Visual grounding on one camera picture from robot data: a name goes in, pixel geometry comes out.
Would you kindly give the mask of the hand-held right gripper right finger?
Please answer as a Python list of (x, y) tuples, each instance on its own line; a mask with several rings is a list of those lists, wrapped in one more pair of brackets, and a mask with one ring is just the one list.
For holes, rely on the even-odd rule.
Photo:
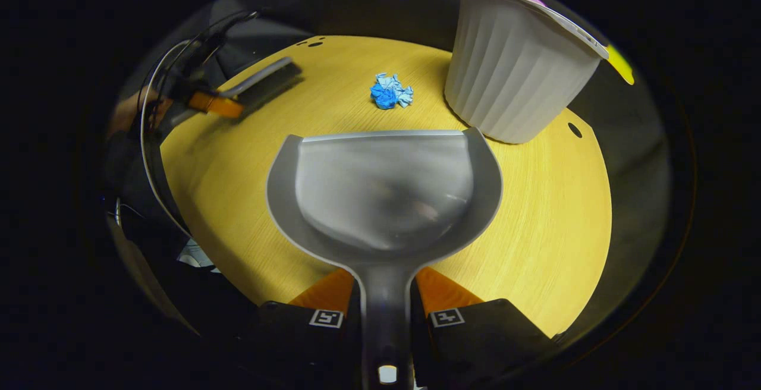
[(411, 358), (424, 389), (486, 389), (530, 368), (555, 343), (504, 298), (484, 301), (429, 266), (413, 279)]

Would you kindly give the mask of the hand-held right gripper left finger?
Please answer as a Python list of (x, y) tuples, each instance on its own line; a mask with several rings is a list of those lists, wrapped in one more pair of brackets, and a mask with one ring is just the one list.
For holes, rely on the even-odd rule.
[(256, 342), (265, 373), (285, 389), (359, 389), (359, 287), (338, 269), (288, 304), (259, 310)]

